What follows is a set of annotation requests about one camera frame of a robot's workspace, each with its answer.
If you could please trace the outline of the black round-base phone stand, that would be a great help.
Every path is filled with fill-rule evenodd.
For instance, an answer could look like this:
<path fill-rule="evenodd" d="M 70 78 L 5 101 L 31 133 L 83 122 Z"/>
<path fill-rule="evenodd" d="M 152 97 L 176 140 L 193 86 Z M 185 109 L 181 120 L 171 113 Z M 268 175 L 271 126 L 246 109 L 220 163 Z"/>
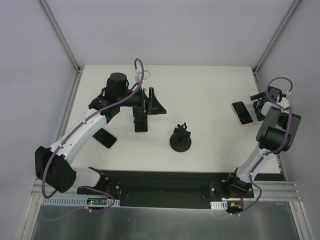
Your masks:
<path fill-rule="evenodd" d="M 174 128 L 173 134 L 169 139 L 169 144 L 170 147 L 178 153 L 183 153 L 190 149 L 192 145 L 191 132 L 187 131 L 187 124 L 185 122 L 178 124 L 177 127 Z"/>

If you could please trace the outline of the black folding phone stand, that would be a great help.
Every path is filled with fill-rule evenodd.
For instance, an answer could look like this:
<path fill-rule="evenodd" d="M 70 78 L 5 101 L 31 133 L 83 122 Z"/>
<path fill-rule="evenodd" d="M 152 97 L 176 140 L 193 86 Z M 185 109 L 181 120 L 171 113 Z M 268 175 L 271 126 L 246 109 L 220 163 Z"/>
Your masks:
<path fill-rule="evenodd" d="M 144 113 L 143 108 L 133 107 L 133 123 L 136 133 L 145 133 L 148 131 L 148 115 Z"/>

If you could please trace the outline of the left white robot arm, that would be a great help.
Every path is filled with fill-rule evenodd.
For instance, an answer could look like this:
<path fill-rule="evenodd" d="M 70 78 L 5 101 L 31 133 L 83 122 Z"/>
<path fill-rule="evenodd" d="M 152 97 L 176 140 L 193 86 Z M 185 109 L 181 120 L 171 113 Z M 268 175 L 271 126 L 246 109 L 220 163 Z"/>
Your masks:
<path fill-rule="evenodd" d="M 166 109 L 155 96 L 154 88 L 150 87 L 149 93 L 145 93 L 143 84 L 150 75 L 147 70 L 137 70 L 136 84 L 130 89 L 125 74 L 112 73 L 106 87 L 91 101 L 76 125 L 49 147 L 40 146 L 35 151 L 35 174 L 42 181 L 43 192 L 45 185 L 60 193 L 72 187 L 88 187 L 96 195 L 105 191 L 106 183 L 97 169 L 73 168 L 71 164 L 89 139 L 95 137 L 102 141 L 110 137 L 104 127 L 120 112 L 121 107 L 132 108 L 136 133 L 148 131 L 149 115 L 166 114 Z"/>

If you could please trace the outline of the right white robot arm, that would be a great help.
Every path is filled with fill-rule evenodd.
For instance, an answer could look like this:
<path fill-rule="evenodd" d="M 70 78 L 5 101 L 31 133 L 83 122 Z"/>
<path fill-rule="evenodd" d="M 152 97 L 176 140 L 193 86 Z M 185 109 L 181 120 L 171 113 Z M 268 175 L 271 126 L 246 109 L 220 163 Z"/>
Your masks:
<path fill-rule="evenodd" d="M 291 148 L 302 119 L 293 113 L 289 100 L 279 88 L 269 86 L 250 100 L 262 122 L 256 135 L 257 145 L 248 159 L 221 184 L 221 195 L 227 199 L 239 198 L 252 190 L 252 182 L 266 163 Z"/>

